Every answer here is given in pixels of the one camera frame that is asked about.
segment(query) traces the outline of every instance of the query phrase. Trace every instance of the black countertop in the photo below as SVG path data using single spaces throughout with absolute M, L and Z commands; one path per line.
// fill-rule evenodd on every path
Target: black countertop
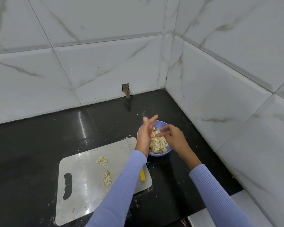
M 1 124 L 0 227 L 56 226 L 60 160 L 136 137 L 143 112 L 179 127 L 229 195 L 242 190 L 166 90 L 157 90 Z M 134 195 L 125 226 L 166 226 L 205 208 L 175 152 L 149 156 L 147 165 L 153 185 Z M 91 215 L 63 226 L 83 227 Z

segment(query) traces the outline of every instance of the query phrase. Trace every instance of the cutting board handle hole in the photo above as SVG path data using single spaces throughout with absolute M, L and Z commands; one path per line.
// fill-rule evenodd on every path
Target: cutting board handle hole
M 69 197 L 71 196 L 71 185 L 72 185 L 72 175 L 71 173 L 66 173 L 64 175 L 64 179 L 65 179 L 65 188 L 64 188 L 64 195 L 63 195 L 63 199 L 69 199 Z

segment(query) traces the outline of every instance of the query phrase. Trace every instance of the hand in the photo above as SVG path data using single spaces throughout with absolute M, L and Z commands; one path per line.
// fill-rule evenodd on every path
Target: hand
M 142 152 L 146 157 L 148 157 L 149 145 L 151 143 L 151 133 L 153 132 L 153 127 L 156 124 L 157 118 L 158 115 L 155 115 L 151 119 L 143 117 L 143 126 L 138 132 L 136 150 Z
M 178 153 L 190 170 L 202 164 L 196 154 L 189 147 L 183 132 L 174 125 L 163 126 L 160 129 L 161 133 L 156 134 L 156 137 L 164 136 L 171 149 Z

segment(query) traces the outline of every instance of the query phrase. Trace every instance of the chopped food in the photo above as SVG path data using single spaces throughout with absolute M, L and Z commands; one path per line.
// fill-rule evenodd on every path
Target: chopped food
M 105 166 L 105 163 L 108 162 L 108 159 L 106 157 L 100 156 L 99 159 L 96 161 L 98 165 L 102 164 L 102 166 Z
M 111 178 L 110 178 L 110 172 L 108 170 L 104 171 L 104 186 L 110 185 L 111 184 Z
M 167 152 L 166 147 L 168 146 L 165 137 L 156 137 L 156 134 L 161 133 L 158 129 L 153 128 L 151 133 L 151 144 L 149 145 L 149 151 L 155 154 L 162 154 Z
M 103 195 L 102 195 L 102 200 L 104 199 L 104 197 L 107 195 L 107 193 L 109 192 L 110 187 L 106 188 L 105 191 L 103 191 Z

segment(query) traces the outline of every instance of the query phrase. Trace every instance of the forearm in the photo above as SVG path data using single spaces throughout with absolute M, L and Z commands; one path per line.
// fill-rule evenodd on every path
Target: forearm
M 140 151 L 134 150 L 131 153 L 126 166 L 116 179 L 111 190 L 95 210 L 86 226 L 124 226 L 136 183 L 140 176 L 140 171 L 146 162 L 146 157 Z
M 216 227 L 253 227 L 204 164 L 195 167 L 189 176 L 196 185 Z

